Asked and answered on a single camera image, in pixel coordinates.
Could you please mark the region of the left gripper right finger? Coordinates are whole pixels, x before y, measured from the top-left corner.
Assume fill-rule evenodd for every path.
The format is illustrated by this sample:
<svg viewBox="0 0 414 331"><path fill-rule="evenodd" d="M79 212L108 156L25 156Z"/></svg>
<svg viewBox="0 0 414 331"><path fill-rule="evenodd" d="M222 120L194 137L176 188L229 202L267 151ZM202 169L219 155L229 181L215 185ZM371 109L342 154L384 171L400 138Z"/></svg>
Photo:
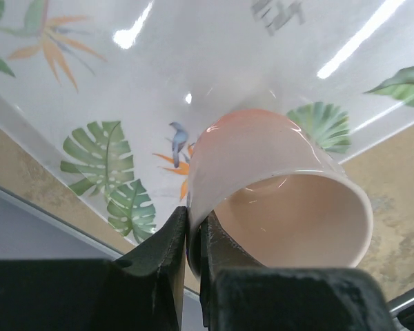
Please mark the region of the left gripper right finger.
<svg viewBox="0 0 414 331"><path fill-rule="evenodd" d="M396 330L375 280L355 268L269 268L201 224L200 302L209 330Z"/></svg>

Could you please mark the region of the pink mug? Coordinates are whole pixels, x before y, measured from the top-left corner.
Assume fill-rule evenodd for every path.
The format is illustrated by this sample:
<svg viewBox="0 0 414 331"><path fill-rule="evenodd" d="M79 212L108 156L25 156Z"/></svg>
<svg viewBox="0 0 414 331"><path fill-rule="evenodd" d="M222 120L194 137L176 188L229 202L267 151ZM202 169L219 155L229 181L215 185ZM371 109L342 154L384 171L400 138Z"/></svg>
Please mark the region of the pink mug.
<svg viewBox="0 0 414 331"><path fill-rule="evenodd" d="M200 275L200 227L210 213L268 267L356 267L373 233L371 202L344 169L288 117L225 114L193 149L186 199L187 258Z"/></svg>

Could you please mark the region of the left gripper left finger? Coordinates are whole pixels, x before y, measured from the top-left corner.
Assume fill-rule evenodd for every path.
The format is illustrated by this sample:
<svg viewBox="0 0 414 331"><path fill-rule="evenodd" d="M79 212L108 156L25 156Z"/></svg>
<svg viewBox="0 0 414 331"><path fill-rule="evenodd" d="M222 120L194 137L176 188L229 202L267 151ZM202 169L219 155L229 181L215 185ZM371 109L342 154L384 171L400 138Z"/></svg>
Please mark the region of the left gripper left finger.
<svg viewBox="0 0 414 331"><path fill-rule="evenodd" d="M108 259L0 260L0 330L180 330L187 212Z"/></svg>

